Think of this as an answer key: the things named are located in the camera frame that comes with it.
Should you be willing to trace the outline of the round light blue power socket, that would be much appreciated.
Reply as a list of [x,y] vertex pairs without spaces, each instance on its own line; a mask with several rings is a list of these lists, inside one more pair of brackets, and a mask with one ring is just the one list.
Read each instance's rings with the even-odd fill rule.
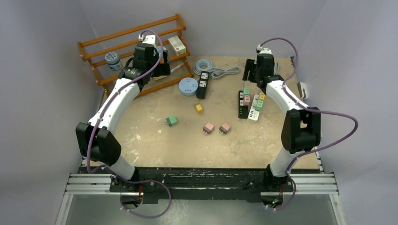
[[193,96],[198,89],[198,81],[191,77],[183,78],[178,84],[179,91],[184,96]]

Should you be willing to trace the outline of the long black power strip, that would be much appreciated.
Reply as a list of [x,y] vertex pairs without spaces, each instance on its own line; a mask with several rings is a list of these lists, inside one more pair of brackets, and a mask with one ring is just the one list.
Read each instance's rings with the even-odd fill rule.
[[243,91],[240,90],[237,96],[238,96],[238,118],[247,119],[249,114],[249,106],[243,105],[243,98],[244,98]]

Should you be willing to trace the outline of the white power strip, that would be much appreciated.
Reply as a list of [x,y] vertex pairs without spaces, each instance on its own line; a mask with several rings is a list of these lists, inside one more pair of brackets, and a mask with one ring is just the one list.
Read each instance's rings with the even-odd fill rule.
[[256,110],[256,106],[259,100],[259,95],[254,95],[253,100],[252,100],[252,104],[249,110],[249,114],[247,119],[251,120],[251,121],[257,121],[259,118],[259,114],[260,112]]

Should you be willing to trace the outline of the yellow USB charger plug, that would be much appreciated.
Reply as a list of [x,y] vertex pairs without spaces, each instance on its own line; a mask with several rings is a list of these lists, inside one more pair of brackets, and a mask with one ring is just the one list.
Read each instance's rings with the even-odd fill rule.
[[203,108],[202,108],[201,104],[196,104],[196,105],[195,105],[195,110],[196,110],[196,112],[197,112],[198,114],[203,113]]

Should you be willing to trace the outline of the green USB charger plug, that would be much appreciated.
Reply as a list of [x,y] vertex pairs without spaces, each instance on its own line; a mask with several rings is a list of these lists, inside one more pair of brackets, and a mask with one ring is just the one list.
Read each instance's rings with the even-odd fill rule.
[[172,127],[178,123],[177,117],[176,116],[170,116],[166,118],[165,122],[169,127]]

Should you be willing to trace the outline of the pink USB charger plug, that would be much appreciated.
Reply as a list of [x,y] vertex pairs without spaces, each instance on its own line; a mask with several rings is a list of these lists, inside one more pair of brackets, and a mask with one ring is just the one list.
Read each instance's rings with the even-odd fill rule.
[[202,130],[203,130],[203,133],[207,135],[207,134],[212,133],[213,129],[214,129],[214,125],[212,123],[208,122],[204,125]]

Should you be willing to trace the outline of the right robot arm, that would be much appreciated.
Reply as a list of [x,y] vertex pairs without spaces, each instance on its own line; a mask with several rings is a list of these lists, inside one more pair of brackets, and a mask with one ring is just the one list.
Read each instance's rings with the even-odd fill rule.
[[274,74],[275,60],[270,53],[259,53],[256,59],[247,59],[244,81],[257,87],[279,106],[285,114],[281,132],[282,149],[268,165],[263,184],[270,191],[276,190],[286,178],[295,161],[320,144],[321,115],[316,107],[308,107],[293,95],[286,81]]

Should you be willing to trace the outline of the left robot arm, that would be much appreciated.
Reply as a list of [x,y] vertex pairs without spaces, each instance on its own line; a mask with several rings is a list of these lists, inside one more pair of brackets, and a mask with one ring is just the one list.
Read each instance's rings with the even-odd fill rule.
[[122,180],[122,186],[129,192],[139,188],[139,170],[122,156],[115,130],[125,110],[150,78],[162,75],[170,75],[166,48],[146,42],[137,44],[104,105],[87,123],[80,122],[76,127],[80,154],[87,161],[102,163],[103,168]]

